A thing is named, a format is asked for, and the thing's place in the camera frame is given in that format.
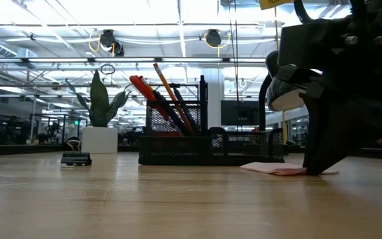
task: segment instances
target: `ceiling beam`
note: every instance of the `ceiling beam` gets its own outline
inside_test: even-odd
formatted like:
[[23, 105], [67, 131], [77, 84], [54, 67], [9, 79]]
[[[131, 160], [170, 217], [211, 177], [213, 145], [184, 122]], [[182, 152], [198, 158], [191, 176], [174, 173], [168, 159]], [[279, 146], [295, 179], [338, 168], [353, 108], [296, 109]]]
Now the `ceiling beam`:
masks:
[[[264, 23], [238, 23], [238, 27], [255, 27], [263, 28]], [[229, 27], [229, 23], [183, 23], [183, 27]], [[0, 24], [0, 29], [10, 29], [13, 27], [17, 28], [42, 28], [39, 24], [17, 24], [13, 26], [12, 24]], [[47, 25], [48, 28], [53, 30], [62, 30], [66, 28], [70, 29], [116, 29], [122, 27], [178, 27], [178, 23], [137, 23], [137, 24], [84, 24], [84, 25], [60, 25], [60, 24], [50, 24]]]
[[[153, 20], [155, 20], [155, 16], [153, 15], [153, 11], [151, 9], [151, 4], [150, 4], [150, 0], [147, 0], [147, 5], [149, 6], [149, 9], [150, 9], [150, 12], [151, 12], [151, 15], [153, 16]], [[159, 30], [157, 29], [156, 27], [156, 34], [157, 34], [157, 40], [160, 40], [160, 34], [159, 34]], [[162, 56], [166, 56], [166, 54], [164, 53], [164, 48], [163, 48], [163, 45], [160, 44], [160, 51], [162, 53]]]
[[182, 57], [186, 57], [184, 27], [182, 22], [182, 11], [181, 11], [181, 0], [178, 0], [178, 18], [179, 18], [178, 23], [179, 23], [180, 50], [182, 52]]
[[24, 11], [28, 12], [31, 16], [33, 16], [36, 20], [40, 22], [40, 25], [51, 32], [51, 34], [56, 37], [58, 40], [62, 41], [69, 49], [73, 50], [79, 56], [82, 56], [70, 43], [66, 42], [59, 34], [57, 34], [54, 30], [52, 30], [44, 21], [42, 21], [38, 16], [32, 13], [29, 9], [27, 9], [26, 5], [19, 3], [17, 0], [11, 0], [16, 6], [20, 7]]

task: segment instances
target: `table surface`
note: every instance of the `table surface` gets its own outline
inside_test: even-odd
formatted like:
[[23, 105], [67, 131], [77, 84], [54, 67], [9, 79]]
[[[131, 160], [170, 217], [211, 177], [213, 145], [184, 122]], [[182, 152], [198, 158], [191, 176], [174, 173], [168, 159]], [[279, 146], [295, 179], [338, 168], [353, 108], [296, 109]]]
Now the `table surface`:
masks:
[[382, 238], [382, 159], [278, 177], [140, 166], [137, 153], [60, 168], [61, 156], [0, 156], [0, 238]]

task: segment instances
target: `ceiling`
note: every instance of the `ceiling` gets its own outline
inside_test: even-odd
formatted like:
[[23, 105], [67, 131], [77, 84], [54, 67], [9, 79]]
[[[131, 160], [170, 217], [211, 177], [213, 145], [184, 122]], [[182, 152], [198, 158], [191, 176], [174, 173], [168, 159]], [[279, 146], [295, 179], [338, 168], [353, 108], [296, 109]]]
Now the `ceiling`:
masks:
[[[307, 0], [304, 3], [313, 18], [338, 18], [350, 13], [347, 1]], [[282, 5], [276, 12], [260, 10], [258, 0], [236, 0], [229, 4], [228, 0], [0, 0], [0, 44], [15, 52], [28, 49], [37, 57], [111, 57], [111, 53], [101, 47], [94, 50], [102, 30], [113, 29], [115, 38], [125, 49], [125, 57], [264, 58], [277, 48], [275, 36], [278, 33], [281, 37], [281, 27], [300, 24], [292, 4]], [[277, 29], [275, 19], [279, 21]], [[206, 44], [204, 35], [209, 29], [220, 32], [223, 48], [218, 50]], [[39, 66], [42, 67], [29, 69], [29, 80], [33, 79], [33, 84], [63, 83], [65, 79], [87, 84], [92, 79], [90, 70], [80, 70], [79, 65], [75, 70], [63, 71], [57, 70], [54, 64]], [[143, 75], [152, 83], [161, 83], [152, 64], [116, 63], [115, 66], [115, 74], [107, 80], [118, 86], [126, 86], [127, 78], [134, 74]], [[16, 67], [0, 64], [0, 84], [27, 82], [27, 71], [18, 71]], [[226, 80], [226, 96], [235, 95], [232, 65], [163, 64], [162, 67], [169, 81], [183, 84], [195, 84], [203, 68], [221, 68]], [[239, 79], [245, 83], [238, 87], [239, 93], [256, 96], [266, 73], [263, 64], [239, 65]], [[69, 94], [50, 88], [25, 90]], [[112, 88], [111, 93], [118, 91], [119, 88]], [[182, 91], [186, 97], [193, 96], [190, 90]]]

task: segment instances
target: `metal pipe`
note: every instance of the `metal pipe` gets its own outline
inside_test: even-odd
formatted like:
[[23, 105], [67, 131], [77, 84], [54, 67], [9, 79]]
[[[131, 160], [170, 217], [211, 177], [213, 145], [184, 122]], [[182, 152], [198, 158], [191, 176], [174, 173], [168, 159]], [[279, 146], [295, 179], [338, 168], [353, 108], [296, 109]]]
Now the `metal pipe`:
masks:
[[[186, 64], [189, 67], [197, 66], [199, 68], [213, 68], [213, 67], [219, 67], [219, 66], [229, 66], [231, 65], [232, 62], [219, 62], [219, 63], [203, 63], [201, 65], [197, 63], [193, 64]], [[245, 65], [246, 67], [265, 67], [265, 63], [259, 63], [259, 62], [254, 62], [254, 63], [248, 63], [248, 62], [240, 62], [240, 65]], [[177, 67], [183, 67], [184, 65], [182, 64], [177, 64], [174, 65]], [[122, 68], [119, 66], [114, 66], [116, 70], [137, 70], [137, 68]], [[31, 71], [50, 71], [50, 72], [64, 72], [64, 71], [90, 71], [90, 70], [95, 70], [95, 66], [85, 66], [85, 67], [62, 67], [62, 66], [37, 66], [35, 69]], [[24, 70], [29, 70], [28, 68], [19, 68], [19, 67], [10, 67], [10, 68], [4, 68], [4, 71], [11, 72], [11, 71], [24, 71]], [[154, 68], [139, 68], [140, 71], [152, 71]]]
[[30, 82], [34, 82], [37, 78], [44, 76], [44, 74], [45, 74], [45, 70], [43, 72], [41, 72], [39, 75], [37, 75], [35, 78], [33, 78], [33, 80], [31, 80]]
[[[52, 4], [51, 3], [49, 3], [47, 0], [45, 0], [46, 1], [46, 3], [48, 3], [48, 5], [50, 5], [50, 7], [63, 19], [63, 21], [64, 21], [64, 24], [66, 25], [66, 27], [68, 27], [69, 29], [70, 29], [70, 27], [69, 27], [69, 24], [68, 24], [68, 21], [63, 17], [63, 15], [59, 12], [59, 11], [57, 11], [57, 9], [54, 7], [54, 6], [52, 6]], [[67, 11], [67, 9], [63, 6], [63, 4], [61, 4], [58, 0], [55, 0], [55, 2], [57, 2], [57, 4], [61, 7], [61, 8], [63, 8], [63, 10], [65, 10], [65, 12], [67, 13], [67, 14], [69, 14], [69, 16], [78, 24], [78, 26], [80, 25], [79, 24], [79, 22], [72, 16], [72, 14], [70, 14], [70, 12], [69, 11]], [[84, 31], [88, 34], [88, 36], [87, 37], [84, 37], [81, 33], [80, 33], [80, 31], [78, 31], [77, 29], [73, 29], [73, 31], [75, 31], [75, 32], [77, 32], [83, 39], [87, 39], [88, 37], [90, 37], [90, 35], [91, 35], [91, 33], [89, 33], [86, 29], [84, 29]]]
[[[4, 72], [1, 72], [0, 71], [0, 77], [1, 78], [4, 78], [6, 79], [8, 82], [10, 81], [17, 81], [17, 82], [24, 82], [26, 83], [25, 81], [23, 81], [22, 79], [20, 78], [17, 78], [15, 76], [12, 76], [10, 74], [7, 74], [7, 73], [4, 73]], [[18, 88], [22, 88], [22, 87], [25, 87], [25, 86], [28, 86], [28, 87], [32, 87], [32, 88], [35, 88], [36, 85], [32, 85], [32, 84], [0, 84], [0, 87], [4, 87], [4, 86], [10, 86], [10, 87], [18, 87]], [[36, 92], [35, 93], [27, 93], [27, 95], [32, 95], [32, 94], [53, 94], [54, 91], [50, 90], [39, 90], [37, 88], [34, 89]]]
[[[121, 35], [114, 35], [114, 37], [121, 39], [120, 41], [122, 41], [122, 40], [126, 40], [126, 41], [146, 41], [146, 40], [147, 41], [178, 41], [177, 37], [163, 37], [162, 39], [160, 37], [125, 37], [125, 36], [121, 36]], [[6, 42], [16, 42], [16, 41], [31, 40], [31, 38], [29, 36], [27, 36], [27, 35], [25, 35], [24, 37], [0, 37], [0, 39], [4, 40]], [[66, 40], [66, 41], [77, 41], [77, 40], [83, 40], [84, 38], [83, 37], [63, 37], [63, 39]], [[267, 42], [267, 40], [274, 40], [275, 37], [241, 37], [240, 39], [242, 41], [246, 41], [246, 40], [254, 40], [254, 41], [266, 40], [266, 41], [261, 42], [261, 43], [265, 43], [265, 42]], [[54, 41], [51, 41], [51, 42], [56, 43], [56, 41], [55, 41], [56, 38], [52, 38], [52, 37], [36, 37], [36, 41], [40, 41], [40, 40], [54, 40]], [[197, 41], [198, 37], [197, 36], [184, 37], [184, 40], [195, 40], [195, 41]]]
[[[238, 27], [263, 27], [264, 23], [238, 23]], [[177, 23], [137, 23], [137, 24], [86, 24], [86, 25], [64, 25], [64, 24], [50, 24], [47, 25], [50, 29], [65, 29], [69, 27], [71, 29], [115, 29], [116, 27], [177, 27]], [[229, 27], [229, 23], [184, 23], [183, 27]], [[0, 29], [9, 28], [41, 28], [42, 25], [38, 24], [0, 24]]]
[[287, 126], [285, 125], [285, 111], [283, 111], [283, 144], [287, 142]]
[[262, 83], [262, 86], [260, 87], [259, 92], [259, 131], [263, 132], [266, 131], [266, 93], [268, 90], [269, 85], [272, 82], [271, 75], [268, 74], [265, 77], [265, 80]]
[[[57, 97], [61, 97], [61, 98], [75, 98], [76, 96], [75, 95], [51, 95], [51, 96], [54, 96], [54, 99], [57, 99]], [[116, 95], [108, 95], [109, 96], [109, 98], [113, 98], [113, 97], [115, 97]], [[32, 95], [16, 95], [16, 94], [11, 94], [11, 95], [6, 95], [6, 94], [0, 94], [0, 98], [20, 98], [20, 97], [34, 97], [34, 96], [32, 96]], [[138, 95], [138, 96], [134, 96], [134, 97], [136, 97], [136, 98], [140, 98], [140, 99], [145, 99], [145, 97], [144, 96], [142, 96], [142, 95]], [[182, 95], [182, 97], [183, 98], [187, 98], [187, 97], [189, 97], [189, 98], [196, 98], [195, 96], [193, 96], [193, 95]], [[41, 98], [51, 98], [51, 97], [48, 97], [48, 96], [46, 96], [45, 97], [45, 95], [42, 95], [42, 97]], [[49, 102], [48, 103], [48, 110], [50, 110], [50, 105], [52, 104], [52, 102]]]
[[183, 28], [183, 25], [182, 25], [182, 11], [180, 9], [181, 9], [181, 0], [178, 0], [180, 50], [182, 52], [182, 57], [186, 57], [185, 39], [184, 39], [184, 28]]
[[[155, 21], [155, 20], [156, 20], [156, 16], [154, 16], [154, 14], [153, 14], [154, 11], [151, 9], [150, 0], [147, 0], [147, 5], [149, 6], [150, 14], [152, 15], [152, 16], [151, 16], [151, 19], [152, 19], [153, 21]], [[161, 39], [160, 39], [159, 30], [158, 30], [158, 28], [156, 28], [155, 30], [156, 30], [157, 40], [160, 41]], [[160, 44], [159, 47], [160, 47], [160, 51], [161, 51], [161, 53], [162, 53], [162, 56], [165, 56], [166, 54], [164, 53], [163, 45]]]
[[[66, 88], [68, 87], [67, 84], [61, 84], [61, 85], [53, 85], [53, 84], [0, 84], [0, 87], [3, 87], [3, 86], [10, 86], [10, 87], [26, 87], [26, 88], [34, 88], [34, 87], [61, 87], [61, 88]], [[89, 84], [80, 84], [80, 85], [73, 85], [75, 87], [91, 87]], [[106, 84], [104, 85], [105, 87], [114, 87], [114, 88], [118, 88], [119, 86], [117, 85], [110, 85], [110, 84]]]
[[68, 42], [66, 42], [59, 34], [57, 34], [55, 31], [53, 31], [44, 21], [42, 21], [38, 16], [36, 16], [35, 14], [33, 14], [29, 9], [27, 9], [27, 7], [25, 5], [23, 5], [22, 3], [19, 3], [17, 0], [11, 0], [14, 4], [16, 4], [17, 6], [19, 6], [21, 9], [25, 10], [26, 12], [28, 12], [30, 15], [32, 15], [36, 20], [38, 20], [40, 22], [40, 25], [46, 29], [48, 29], [52, 35], [54, 37], [56, 37], [58, 40], [62, 41], [68, 48], [72, 49], [74, 52], [76, 52], [77, 54], [79, 54], [81, 56], [81, 54], [72, 46], [70, 45]]
[[36, 97], [33, 98], [33, 109], [32, 109], [32, 118], [31, 118], [31, 143], [33, 142], [33, 125], [34, 125], [34, 115], [36, 113]]
[[193, 95], [193, 96], [195, 96], [196, 98], [198, 98], [198, 96], [188, 87], [188, 86], [185, 86], [185, 88], [188, 90], [188, 92], [191, 92], [191, 94]]
[[204, 80], [204, 75], [200, 76], [200, 99], [199, 101], [201, 102], [201, 112], [200, 112], [200, 117], [201, 117], [201, 132], [202, 135], [206, 135], [207, 130], [208, 130], [208, 112], [207, 112], [207, 84], [206, 81]]
[[30, 82], [31, 81], [31, 72], [30, 71], [27, 71], [26, 73], [26, 82]]
[[[194, 86], [198, 87], [196, 84], [179, 84], [179, 83], [173, 83], [179, 86]], [[150, 84], [151, 86], [164, 86], [163, 84]], [[32, 88], [32, 87], [61, 87], [61, 88], [66, 88], [69, 87], [67, 84], [60, 84], [60, 85], [53, 85], [53, 84], [0, 84], [0, 87], [4, 86], [10, 86], [10, 87], [25, 87], [25, 88]], [[91, 87], [89, 84], [74, 84], [74, 87], [86, 87], [89, 88]], [[112, 84], [105, 84], [105, 87], [111, 87], [111, 88], [121, 88], [119, 85], [112, 85]]]

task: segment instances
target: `snake plant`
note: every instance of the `snake plant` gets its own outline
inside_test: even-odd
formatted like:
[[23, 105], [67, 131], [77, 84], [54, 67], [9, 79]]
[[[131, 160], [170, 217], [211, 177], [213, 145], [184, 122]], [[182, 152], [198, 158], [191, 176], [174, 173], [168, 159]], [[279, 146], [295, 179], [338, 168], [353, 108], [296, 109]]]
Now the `snake plant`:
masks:
[[107, 89], [99, 78], [98, 70], [95, 70], [91, 83], [91, 108], [89, 108], [86, 100], [76, 93], [74, 86], [67, 80], [66, 82], [69, 89], [76, 94], [79, 103], [89, 111], [91, 123], [94, 127], [107, 127], [110, 120], [116, 116], [117, 110], [126, 104], [129, 96], [125, 91], [122, 91], [109, 104]]

